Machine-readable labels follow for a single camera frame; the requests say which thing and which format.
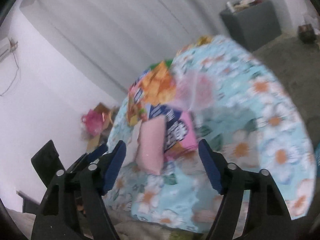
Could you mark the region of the pink textured cloth pad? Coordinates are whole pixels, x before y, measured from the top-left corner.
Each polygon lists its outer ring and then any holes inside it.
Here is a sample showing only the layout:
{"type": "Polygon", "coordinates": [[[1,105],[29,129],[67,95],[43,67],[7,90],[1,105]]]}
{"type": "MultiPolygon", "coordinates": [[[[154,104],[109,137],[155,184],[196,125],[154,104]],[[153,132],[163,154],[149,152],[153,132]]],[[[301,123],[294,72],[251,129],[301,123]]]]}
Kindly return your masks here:
{"type": "Polygon", "coordinates": [[[166,118],[159,115],[142,123],[136,163],[142,171],[159,176],[164,165],[166,118]]]}

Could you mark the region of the orange chips bag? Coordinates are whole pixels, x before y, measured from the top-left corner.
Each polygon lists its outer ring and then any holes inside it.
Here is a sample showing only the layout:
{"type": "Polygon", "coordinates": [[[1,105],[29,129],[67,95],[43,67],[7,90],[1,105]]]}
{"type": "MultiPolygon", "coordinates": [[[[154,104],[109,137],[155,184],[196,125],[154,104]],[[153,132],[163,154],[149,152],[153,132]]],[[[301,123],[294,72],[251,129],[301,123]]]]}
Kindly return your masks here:
{"type": "Polygon", "coordinates": [[[176,83],[169,71],[172,61],[162,61],[147,69],[129,88],[126,118],[130,126],[149,120],[152,107],[173,100],[176,83]]]}

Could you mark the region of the cardboard box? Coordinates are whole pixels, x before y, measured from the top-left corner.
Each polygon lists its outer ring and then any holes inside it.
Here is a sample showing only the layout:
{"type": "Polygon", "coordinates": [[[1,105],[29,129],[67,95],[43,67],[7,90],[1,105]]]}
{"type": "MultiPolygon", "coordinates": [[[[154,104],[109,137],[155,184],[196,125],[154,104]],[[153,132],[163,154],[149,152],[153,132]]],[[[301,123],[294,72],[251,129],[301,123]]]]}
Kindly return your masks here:
{"type": "Polygon", "coordinates": [[[88,135],[86,153],[93,152],[107,142],[118,110],[116,106],[108,108],[103,103],[99,103],[81,117],[81,123],[88,135]]]}

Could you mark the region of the floral blue tablecloth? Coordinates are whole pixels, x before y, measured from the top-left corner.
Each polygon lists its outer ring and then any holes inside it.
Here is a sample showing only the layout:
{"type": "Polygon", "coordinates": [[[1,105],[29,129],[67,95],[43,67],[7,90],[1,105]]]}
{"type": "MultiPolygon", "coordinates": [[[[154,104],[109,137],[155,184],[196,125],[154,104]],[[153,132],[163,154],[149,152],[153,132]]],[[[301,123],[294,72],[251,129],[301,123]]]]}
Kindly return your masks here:
{"type": "Polygon", "coordinates": [[[313,148],[303,120],[276,76],[230,38],[217,35],[180,50],[169,68],[173,78],[188,70],[215,80],[215,101],[201,111],[184,111],[174,99],[152,107],[149,120],[166,118],[164,165],[159,176],[139,169],[136,157],[142,123],[127,122],[128,95],[107,146],[122,140],[127,154],[116,182],[103,197],[117,223],[136,220],[206,233],[222,202],[199,156],[204,139],[243,170],[269,170],[293,219],[303,217],[315,188],[313,148]]]}

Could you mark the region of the pink translucent plastic bag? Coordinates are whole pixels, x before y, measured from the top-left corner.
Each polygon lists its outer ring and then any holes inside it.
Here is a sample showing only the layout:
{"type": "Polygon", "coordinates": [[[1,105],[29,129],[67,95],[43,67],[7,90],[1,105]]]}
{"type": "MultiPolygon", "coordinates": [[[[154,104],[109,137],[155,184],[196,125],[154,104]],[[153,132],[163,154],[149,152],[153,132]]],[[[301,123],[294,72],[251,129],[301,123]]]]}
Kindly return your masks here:
{"type": "Polygon", "coordinates": [[[188,70],[175,74],[176,95],[174,105],[184,111],[201,111],[212,107],[215,97],[215,80],[206,72],[188,70]]]}

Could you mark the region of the grey curtain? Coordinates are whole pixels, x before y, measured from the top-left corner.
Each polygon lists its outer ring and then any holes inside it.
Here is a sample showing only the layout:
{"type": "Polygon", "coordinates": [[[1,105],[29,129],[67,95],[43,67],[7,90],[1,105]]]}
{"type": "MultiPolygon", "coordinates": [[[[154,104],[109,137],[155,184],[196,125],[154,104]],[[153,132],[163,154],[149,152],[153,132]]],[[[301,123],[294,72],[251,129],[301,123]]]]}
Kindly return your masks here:
{"type": "Polygon", "coordinates": [[[234,0],[22,0],[40,34],[117,101],[146,67],[203,35],[227,34],[234,0]]]}

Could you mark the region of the grey storage box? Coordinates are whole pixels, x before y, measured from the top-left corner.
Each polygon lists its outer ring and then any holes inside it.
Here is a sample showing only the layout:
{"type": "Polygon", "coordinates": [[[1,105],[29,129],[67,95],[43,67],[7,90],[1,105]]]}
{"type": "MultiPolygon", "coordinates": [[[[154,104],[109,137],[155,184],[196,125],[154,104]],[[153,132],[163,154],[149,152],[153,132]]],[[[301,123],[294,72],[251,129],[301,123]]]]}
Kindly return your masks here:
{"type": "Polygon", "coordinates": [[[281,35],[281,27],[269,0],[263,0],[239,12],[220,12],[230,37],[250,52],[256,51],[281,35]]]}

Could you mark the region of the dark small box on floor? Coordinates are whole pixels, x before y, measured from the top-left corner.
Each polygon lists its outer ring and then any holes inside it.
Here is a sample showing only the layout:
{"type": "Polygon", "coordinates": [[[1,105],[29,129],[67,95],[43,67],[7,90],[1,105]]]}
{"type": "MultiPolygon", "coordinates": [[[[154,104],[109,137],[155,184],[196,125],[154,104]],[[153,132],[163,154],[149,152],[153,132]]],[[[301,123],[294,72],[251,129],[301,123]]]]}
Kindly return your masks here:
{"type": "Polygon", "coordinates": [[[298,27],[298,37],[303,43],[313,43],[316,40],[316,34],[312,25],[300,25],[298,27]]]}

